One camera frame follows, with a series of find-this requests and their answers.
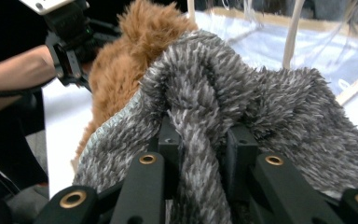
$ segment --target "brown curly fur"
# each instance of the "brown curly fur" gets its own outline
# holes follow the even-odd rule
[[[122,36],[104,46],[91,67],[93,118],[77,148],[78,157],[97,128],[135,94],[147,67],[185,31],[198,29],[175,4],[164,7],[147,0],[136,0],[118,18]]]

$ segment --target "black bracket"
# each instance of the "black bracket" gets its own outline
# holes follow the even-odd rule
[[[110,223],[165,223],[164,158],[160,154],[144,152],[132,160]]]
[[[46,45],[57,78],[64,86],[74,83],[90,91],[89,75],[84,72],[82,63],[91,62],[99,48],[119,37],[119,31],[110,23],[86,18],[77,3],[60,7],[44,18],[49,27]]]
[[[267,198],[275,223],[344,223],[285,157],[261,154],[251,172]],[[251,197],[256,206],[257,194]]]

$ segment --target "gray fuzzy fabric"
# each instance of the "gray fuzzy fabric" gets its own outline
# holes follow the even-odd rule
[[[125,109],[89,140],[74,184],[101,191],[125,178],[167,112],[185,149],[171,223],[232,222],[237,205],[226,200],[215,149],[238,121],[315,189],[337,198],[358,188],[358,130],[319,72],[256,71],[204,31],[183,35],[150,66]]]

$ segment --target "black cable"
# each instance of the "black cable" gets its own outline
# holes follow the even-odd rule
[[[31,88],[27,88],[27,89],[22,89],[22,90],[14,90],[14,91],[0,91],[0,97],[8,97],[8,96],[16,96],[16,95],[25,95],[25,94],[29,94],[29,93],[34,93],[36,91],[40,91],[42,87],[46,86],[51,80],[53,80],[54,78],[39,84],[37,86],[31,87]]]
[[[19,188],[17,188],[11,181],[6,179],[0,174],[0,184],[4,187],[11,195],[16,195],[20,192]]]

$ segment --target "person's arm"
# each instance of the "person's arm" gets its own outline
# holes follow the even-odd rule
[[[0,62],[0,91],[30,88],[54,77],[55,69],[47,46],[30,49]],[[0,110],[19,98],[0,98]]]

